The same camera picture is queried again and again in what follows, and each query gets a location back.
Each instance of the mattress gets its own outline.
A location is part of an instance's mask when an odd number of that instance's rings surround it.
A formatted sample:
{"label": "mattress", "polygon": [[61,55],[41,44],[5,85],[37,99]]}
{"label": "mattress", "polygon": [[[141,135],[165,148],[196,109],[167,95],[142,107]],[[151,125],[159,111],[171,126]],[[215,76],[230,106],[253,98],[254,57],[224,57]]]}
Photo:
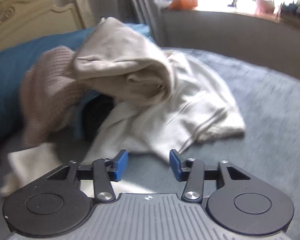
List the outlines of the mattress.
{"label": "mattress", "polygon": [[[300,239],[300,81],[264,67],[258,67],[214,53],[178,49],[212,67],[228,84],[247,130],[244,136],[194,144],[185,158],[202,159],[216,165],[229,160],[286,193],[295,205],[295,215],[287,234]],[[20,133],[2,149],[1,176],[9,170],[6,153],[20,149]],[[56,143],[59,158],[81,160],[89,144],[76,142],[70,130],[50,138]],[[123,179],[158,193],[183,191],[185,182],[177,182],[169,166],[154,155],[131,155]],[[215,190],[213,182],[205,183],[204,194]],[[2,218],[0,199],[0,238],[8,233]]]}

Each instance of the headboard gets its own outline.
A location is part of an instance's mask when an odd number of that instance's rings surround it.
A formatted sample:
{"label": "headboard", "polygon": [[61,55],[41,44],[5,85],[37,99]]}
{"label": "headboard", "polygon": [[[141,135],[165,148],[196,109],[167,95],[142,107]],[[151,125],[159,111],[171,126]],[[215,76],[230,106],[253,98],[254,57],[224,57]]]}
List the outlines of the headboard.
{"label": "headboard", "polygon": [[88,0],[73,0],[63,7],[53,0],[0,0],[0,50],[94,25]]}

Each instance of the white fabric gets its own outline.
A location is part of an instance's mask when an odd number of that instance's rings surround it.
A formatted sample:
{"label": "white fabric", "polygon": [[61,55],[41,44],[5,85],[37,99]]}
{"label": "white fabric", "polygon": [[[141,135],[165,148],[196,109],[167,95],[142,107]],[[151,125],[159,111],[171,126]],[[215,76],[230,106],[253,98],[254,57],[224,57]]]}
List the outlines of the white fabric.
{"label": "white fabric", "polygon": [[[3,197],[9,196],[17,189],[61,165],[61,162],[54,153],[53,145],[50,143],[43,143],[35,148],[9,153],[8,161],[12,171],[6,175],[4,184],[2,188],[0,188],[0,195]],[[124,180],[111,182],[111,184],[117,197],[120,193],[154,193],[151,190]],[[80,190],[87,196],[94,197],[93,183],[91,180],[83,180]]]}
{"label": "white fabric", "polygon": [[173,70],[161,50],[111,17],[96,27],[64,75],[139,106],[166,101],[174,88]]}
{"label": "white fabric", "polygon": [[112,158],[120,149],[153,152],[168,162],[170,149],[181,153],[194,141],[244,132],[238,106],[217,73],[191,56],[164,53],[175,74],[171,99],[148,107],[119,103],[101,125],[83,163]]}

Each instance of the pink garment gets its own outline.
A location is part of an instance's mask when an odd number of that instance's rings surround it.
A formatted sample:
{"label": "pink garment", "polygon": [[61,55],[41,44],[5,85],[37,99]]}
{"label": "pink garment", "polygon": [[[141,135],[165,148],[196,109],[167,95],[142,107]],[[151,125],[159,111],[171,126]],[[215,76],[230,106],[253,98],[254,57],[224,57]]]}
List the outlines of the pink garment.
{"label": "pink garment", "polygon": [[69,109],[85,95],[86,85],[62,75],[74,54],[64,46],[49,50],[25,74],[19,91],[25,147],[43,143],[50,132],[60,127]]}

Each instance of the ribbed surface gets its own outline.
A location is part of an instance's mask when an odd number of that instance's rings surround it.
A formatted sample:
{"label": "ribbed surface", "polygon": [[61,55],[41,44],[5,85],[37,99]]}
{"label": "ribbed surface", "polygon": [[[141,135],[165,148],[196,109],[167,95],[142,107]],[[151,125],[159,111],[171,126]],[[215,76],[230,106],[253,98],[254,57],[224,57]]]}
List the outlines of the ribbed surface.
{"label": "ribbed surface", "polygon": [[[26,240],[12,235],[9,240]],[[176,194],[122,194],[115,203],[98,205],[80,228],[54,240],[290,240],[275,236],[241,236],[214,223],[200,205]]]}

